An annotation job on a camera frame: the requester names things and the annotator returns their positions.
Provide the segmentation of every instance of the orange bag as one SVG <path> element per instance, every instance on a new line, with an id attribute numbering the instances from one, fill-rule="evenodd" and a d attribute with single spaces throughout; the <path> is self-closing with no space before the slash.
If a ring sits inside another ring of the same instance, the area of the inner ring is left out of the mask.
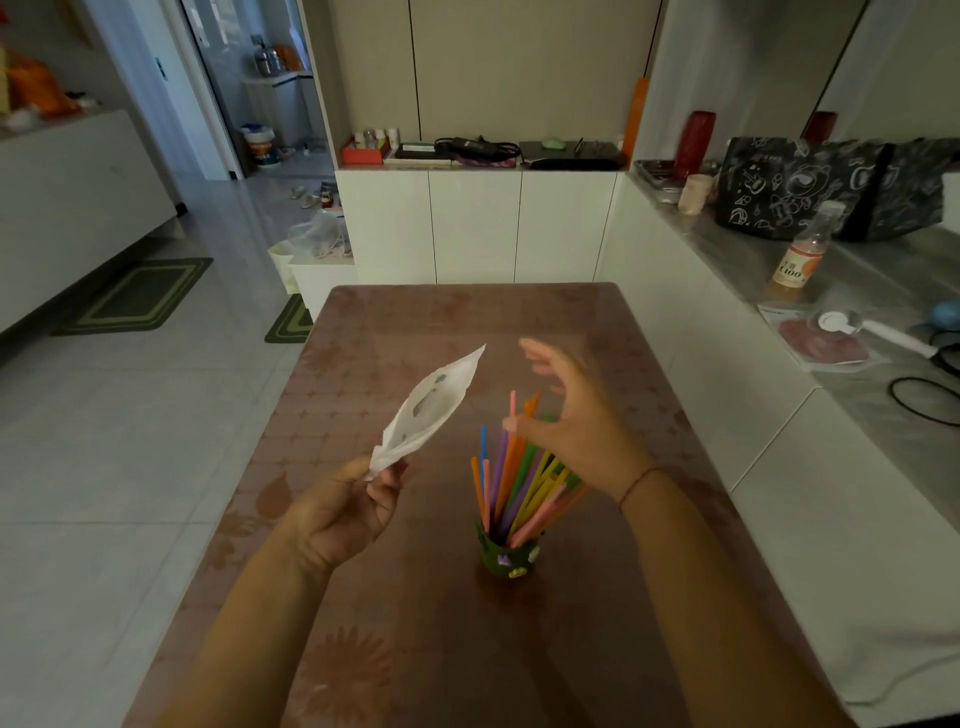
<path id="1" fill-rule="evenodd" d="M 14 107 L 32 104 L 40 109 L 44 118 L 64 116 L 80 111 L 80 104 L 67 97 L 45 63 L 11 53 L 12 62 L 7 66 L 10 92 Z"/>

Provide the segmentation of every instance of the white handle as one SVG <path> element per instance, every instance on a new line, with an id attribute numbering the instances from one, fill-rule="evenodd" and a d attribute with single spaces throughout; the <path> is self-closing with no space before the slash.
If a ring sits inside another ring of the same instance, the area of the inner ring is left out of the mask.
<path id="1" fill-rule="evenodd" d="M 888 327 L 886 324 L 882 324 L 879 321 L 865 319 L 862 324 L 862 328 L 865 328 L 870 333 L 875 333 L 881 339 L 886 339 L 891 344 L 896 344 L 899 347 L 909 349 L 910 351 L 916 352 L 921 356 L 925 356 L 927 359 L 929 359 L 938 351 L 936 347 L 931 347 L 929 344 L 925 344 L 920 339 L 915 339 L 910 334 L 897 331 L 895 328 Z"/>

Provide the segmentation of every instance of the purple straw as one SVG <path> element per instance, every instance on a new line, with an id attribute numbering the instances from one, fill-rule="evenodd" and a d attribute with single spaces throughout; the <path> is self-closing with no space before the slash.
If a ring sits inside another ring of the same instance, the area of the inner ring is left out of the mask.
<path id="1" fill-rule="evenodd" d="M 490 491 L 490 528 L 493 529 L 493 514 L 496 511 L 496 494 L 500 490 L 500 478 L 503 476 L 503 460 L 507 456 L 507 442 L 510 433 L 503 430 L 500 437 L 500 452 L 496 454 L 496 468 L 493 469 L 493 490 Z"/>
<path id="2" fill-rule="evenodd" d="M 543 450 L 538 449 L 537 453 L 530 461 L 530 467 L 527 469 L 527 479 L 524 481 L 519 493 L 516 494 L 514 501 L 507 506 L 507 512 L 503 515 L 503 520 L 500 522 L 498 536 L 501 539 L 506 538 L 507 534 L 510 532 L 510 526 L 514 524 L 514 520 L 516 519 L 517 514 L 520 512 L 520 506 L 523 504 L 523 499 L 526 498 L 527 491 L 530 490 L 530 483 L 532 483 L 534 480 L 534 474 L 540 469 L 539 465 L 534 467 L 534 463 L 539 463 L 542 458 Z"/>

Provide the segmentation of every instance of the cabinet door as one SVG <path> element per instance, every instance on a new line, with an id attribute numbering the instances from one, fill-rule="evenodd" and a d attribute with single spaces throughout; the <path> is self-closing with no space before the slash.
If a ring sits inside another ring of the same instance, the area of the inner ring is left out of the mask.
<path id="1" fill-rule="evenodd" d="M 712 272 L 667 375 L 728 491 L 816 386 L 756 308 Z"/>
<path id="2" fill-rule="evenodd" d="M 340 170 L 337 186 L 361 283 L 437 282 L 425 171 Z"/>
<path id="3" fill-rule="evenodd" d="M 708 275 L 636 182 L 617 175 L 595 279 L 617 284 L 665 372 Z"/>
<path id="4" fill-rule="evenodd" d="M 614 172 L 524 172 L 517 283 L 593 280 Z"/>
<path id="5" fill-rule="evenodd" d="M 431 171 L 437 283 L 513 283 L 520 172 Z"/>
<path id="6" fill-rule="evenodd" d="M 732 499 L 837 694 L 874 705 L 862 725 L 960 710 L 960 534 L 827 391 Z"/>

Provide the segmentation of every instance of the plastic bag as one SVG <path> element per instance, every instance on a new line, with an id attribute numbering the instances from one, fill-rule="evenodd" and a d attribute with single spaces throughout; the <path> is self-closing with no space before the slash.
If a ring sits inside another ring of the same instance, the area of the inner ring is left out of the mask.
<path id="1" fill-rule="evenodd" d="M 287 241 L 301 255 L 310 257 L 328 257 L 341 243 L 343 233 L 337 216 L 320 210 L 308 223 L 299 223 L 290 228 Z"/>
<path id="2" fill-rule="evenodd" d="M 433 437 L 464 400 L 486 348 L 484 344 L 474 353 L 441 367 L 414 387 L 383 430 L 383 443 L 373 448 L 368 479 L 404 455 L 416 452 Z"/>

